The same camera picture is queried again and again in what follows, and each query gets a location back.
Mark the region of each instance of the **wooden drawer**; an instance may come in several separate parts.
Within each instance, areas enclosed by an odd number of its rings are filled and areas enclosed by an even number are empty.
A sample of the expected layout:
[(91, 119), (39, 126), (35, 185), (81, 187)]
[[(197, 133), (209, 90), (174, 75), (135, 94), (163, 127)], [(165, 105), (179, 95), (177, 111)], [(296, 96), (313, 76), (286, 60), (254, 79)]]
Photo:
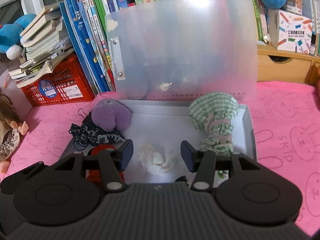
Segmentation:
[(274, 62), (267, 55), (258, 55), (258, 81), (285, 81), (305, 83), (311, 61), (289, 58)]

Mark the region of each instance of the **screw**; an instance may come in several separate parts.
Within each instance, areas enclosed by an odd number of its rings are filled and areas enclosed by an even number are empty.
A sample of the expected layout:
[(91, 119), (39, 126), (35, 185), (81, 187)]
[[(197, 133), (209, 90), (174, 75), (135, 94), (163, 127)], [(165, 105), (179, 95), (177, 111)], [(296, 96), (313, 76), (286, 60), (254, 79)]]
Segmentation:
[(107, 188), (110, 190), (119, 190), (122, 188), (122, 184), (120, 182), (117, 181), (113, 181), (113, 182), (109, 182), (107, 184)]
[(205, 190), (209, 187), (209, 184), (204, 181), (198, 181), (195, 184), (193, 184), (193, 187), (195, 187), (198, 190)]

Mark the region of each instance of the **drawstring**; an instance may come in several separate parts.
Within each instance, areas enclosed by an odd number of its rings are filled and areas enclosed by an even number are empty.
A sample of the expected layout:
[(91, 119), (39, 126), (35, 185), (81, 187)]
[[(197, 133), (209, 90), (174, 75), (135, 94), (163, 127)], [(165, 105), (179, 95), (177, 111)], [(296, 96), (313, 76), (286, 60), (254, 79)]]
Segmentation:
[(210, 131), (212, 130), (212, 128), (216, 125), (219, 124), (229, 124), (230, 125), (230, 119), (219, 119), (219, 120), (213, 120), (214, 118), (214, 114), (210, 113), (209, 116), (206, 119), (206, 122), (204, 123), (204, 130), (209, 133), (209, 137), (210, 138), (219, 138), (220, 140), (224, 140), (224, 141), (231, 141), (231, 134), (229, 135), (220, 135), (220, 134), (216, 134), (216, 133), (212, 133), (210, 134)]

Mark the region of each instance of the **printer box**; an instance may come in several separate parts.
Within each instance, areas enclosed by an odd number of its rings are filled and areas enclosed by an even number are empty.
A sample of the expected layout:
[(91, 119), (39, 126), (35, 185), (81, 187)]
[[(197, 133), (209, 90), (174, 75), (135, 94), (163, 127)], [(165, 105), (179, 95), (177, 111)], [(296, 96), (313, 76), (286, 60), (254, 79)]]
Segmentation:
[(268, 10), (271, 45), (280, 50), (309, 54), (312, 20), (283, 10)]

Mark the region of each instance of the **wooden shelf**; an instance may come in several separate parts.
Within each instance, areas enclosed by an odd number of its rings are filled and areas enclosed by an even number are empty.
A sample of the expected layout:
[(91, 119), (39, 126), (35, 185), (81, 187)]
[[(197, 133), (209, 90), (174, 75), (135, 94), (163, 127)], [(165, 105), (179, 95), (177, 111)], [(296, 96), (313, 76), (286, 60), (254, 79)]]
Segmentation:
[(284, 51), (284, 50), (277, 50), (271, 45), (258, 45), (258, 55), (268, 55), (268, 56), (278, 56), (278, 57), (290, 57), (290, 58), (297, 58), (297, 59), (304, 59), (314, 62), (320, 63), (320, 57), (310, 56), (307, 54)]

